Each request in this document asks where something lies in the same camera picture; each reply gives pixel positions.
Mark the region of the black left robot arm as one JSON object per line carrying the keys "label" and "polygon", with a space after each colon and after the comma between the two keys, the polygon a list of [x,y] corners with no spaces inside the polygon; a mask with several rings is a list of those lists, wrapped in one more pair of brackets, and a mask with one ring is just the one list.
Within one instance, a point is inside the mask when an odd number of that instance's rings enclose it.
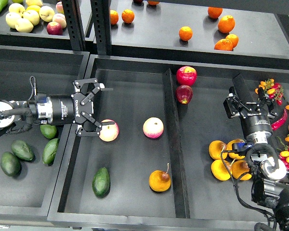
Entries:
{"label": "black left robot arm", "polygon": [[96,78],[75,80],[72,94],[56,95],[38,93],[34,76],[29,81],[31,95],[28,100],[0,99],[0,135],[24,133],[33,124],[76,124],[77,136],[94,137],[99,136],[106,126],[115,124],[114,121],[99,122],[93,117],[96,94],[107,90]]}

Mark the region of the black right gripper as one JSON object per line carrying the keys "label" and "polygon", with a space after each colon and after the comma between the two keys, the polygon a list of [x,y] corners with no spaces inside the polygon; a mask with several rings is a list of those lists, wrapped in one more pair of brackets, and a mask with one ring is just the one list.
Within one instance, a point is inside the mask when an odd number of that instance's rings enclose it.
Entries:
{"label": "black right gripper", "polygon": [[230,87],[229,94],[223,102],[228,118],[239,117],[243,136],[248,142],[267,142],[273,134],[270,119],[279,114],[276,100],[269,98],[262,87],[258,88],[258,98],[258,111],[255,112],[239,98],[235,88]]}

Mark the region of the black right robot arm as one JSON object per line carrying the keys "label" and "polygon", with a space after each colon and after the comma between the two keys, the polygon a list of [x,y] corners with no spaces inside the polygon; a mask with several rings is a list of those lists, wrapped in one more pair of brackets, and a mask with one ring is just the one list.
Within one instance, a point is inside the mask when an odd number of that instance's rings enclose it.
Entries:
{"label": "black right robot arm", "polygon": [[232,144],[232,152],[244,156],[252,175],[251,198],[263,209],[269,224],[258,222],[256,231],[274,231],[279,227],[289,231],[289,170],[279,159],[274,148],[268,143],[273,129],[269,121],[275,117],[275,102],[263,90],[259,99],[254,101],[246,87],[232,86],[223,105],[228,118],[238,117],[246,142]]}

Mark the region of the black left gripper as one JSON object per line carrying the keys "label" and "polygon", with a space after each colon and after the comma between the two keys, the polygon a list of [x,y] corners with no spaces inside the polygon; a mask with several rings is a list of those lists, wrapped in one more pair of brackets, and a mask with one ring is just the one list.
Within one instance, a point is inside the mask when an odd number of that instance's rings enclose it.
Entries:
{"label": "black left gripper", "polygon": [[103,128],[114,125],[114,121],[99,122],[93,115],[93,101],[100,91],[112,91],[97,78],[75,80],[75,92],[71,95],[50,95],[51,117],[49,124],[77,124],[76,135],[79,137],[97,137]]}

